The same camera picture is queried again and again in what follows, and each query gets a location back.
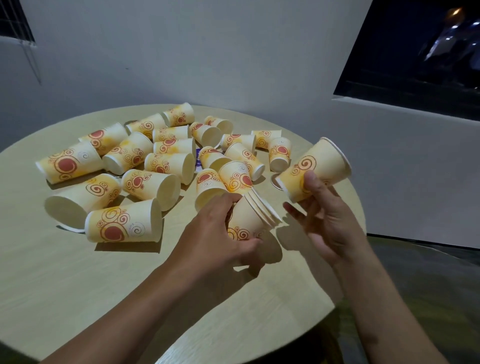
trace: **table top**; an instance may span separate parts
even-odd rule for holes
[[[33,133],[0,153],[0,340],[5,344],[37,359],[45,358],[110,310],[166,260],[196,214],[194,183],[182,185],[181,200],[164,213],[160,243],[94,244],[84,234],[57,227],[45,213],[43,202],[58,186],[50,187],[34,163],[94,130],[171,106],[130,106],[78,116]],[[235,133],[281,129],[234,111],[193,109],[197,121],[209,115],[231,120]],[[311,146],[289,130],[282,129],[282,136],[292,141],[293,161]],[[268,166],[267,152],[258,151],[257,157]],[[265,265],[238,264],[204,279],[177,304],[140,363],[245,362],[296,339],[341,299],[331,268],[282,208],[287,196],[271,185],[272,174],[266,168],[264,178],[254,182],[255,189],[284,219],[263,236],[259,255]],[[365,230],[365,216],[350,181],[335,187]],[[126,203],[132,201],[125,198],[121,204]]]

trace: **left hand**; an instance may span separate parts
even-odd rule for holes
[[[197,280],[227,263],[253,253],[260,239],[236,241],[227,234],[226,218],[240,194],[213,197],[187,224],[166,264]]]

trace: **dark window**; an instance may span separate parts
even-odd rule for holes
[[[480,121],[480,1],[373,0],[335,94]]]
[[[0,36],[35,41],[19,0],[0,0]]]

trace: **dark floor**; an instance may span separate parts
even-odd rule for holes
[[[369,241],[450,364],[480,363],[480,251],[378,237]],[[346,300],[299,339],[250,363],[298,362],[299,352],[309,363],[367,364]],[[37,362],[0,343],[0,364]]]

